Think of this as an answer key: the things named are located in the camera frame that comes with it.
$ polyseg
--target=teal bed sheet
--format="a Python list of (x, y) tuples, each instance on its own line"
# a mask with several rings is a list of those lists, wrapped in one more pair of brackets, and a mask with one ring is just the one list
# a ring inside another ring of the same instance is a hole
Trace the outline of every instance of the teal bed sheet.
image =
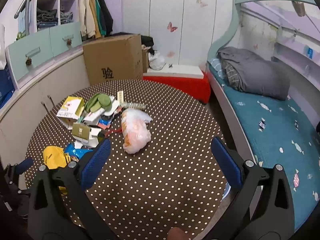
[(286, 101), (279, 101), (236, 91), (219, 77), (212, 65), (209, 69), (236, 112), (256, 162), (266, 168), (278, 163), (284, 167), (297, 230), (319, 200), (320, 137), (289, 96)]

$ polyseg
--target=red fabric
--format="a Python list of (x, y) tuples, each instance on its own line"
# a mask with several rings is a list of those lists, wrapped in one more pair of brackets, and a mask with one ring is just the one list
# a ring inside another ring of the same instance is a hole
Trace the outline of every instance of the red fabric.
[(193, 96), (202, 103), (208, 103), (211, 93), (210, 83), (206, 74), (203, 79), (180, 77), (150, 77), (144, 76), (144, 80), (150, 80), (172, 86)]

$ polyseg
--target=gray quilt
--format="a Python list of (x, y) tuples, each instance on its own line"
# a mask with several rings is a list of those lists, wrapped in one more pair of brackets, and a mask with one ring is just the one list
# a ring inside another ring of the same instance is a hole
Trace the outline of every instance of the gray quilt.
[(279, 63), (264, 60), (247, 49), (226, 47), (219, 49), (222, 68), (234, 89), (285, 100), (290, 79)]

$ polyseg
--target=polka dot tablecloth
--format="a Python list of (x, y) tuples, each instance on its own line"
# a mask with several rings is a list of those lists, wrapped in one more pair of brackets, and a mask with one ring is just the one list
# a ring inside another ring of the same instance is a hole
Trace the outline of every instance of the polka dot tablecloth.
[[(208, 110), (173, 87), (142, 80), (110, 81), (77, 92), (88, 100), (97, 92), (147, 104), (153, 118), (151, 141), (135, 155), (123, 150), (122, 133), (112, 133), (112, 151), (93, 187), (86, 191), (92, 205), (120, 239), (166, 239), (171, 227), (194, 238), (211, 220), (225, 189), (226, 179), (210, 150), (220, 127)], [(26, 171), (27, 187), (43, 164), (48, 145), (65, 148), (74, 139), (55, 117), (59, 103), (36, 128), (27, 151), (34, 160)], [(111, 129), (121, 126), (119, 115)], [(70, 218), (82, 226), (63, 197)]]

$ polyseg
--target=white and yellow box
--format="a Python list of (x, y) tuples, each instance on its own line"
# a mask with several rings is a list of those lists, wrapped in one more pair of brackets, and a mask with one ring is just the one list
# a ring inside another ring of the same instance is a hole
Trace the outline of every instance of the white and yellow box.
[(58, 111), (57, 117), (68, 130), (72, 130), (73, 123), (79, 119), (83, 110), (83, 98), (68, 96)]

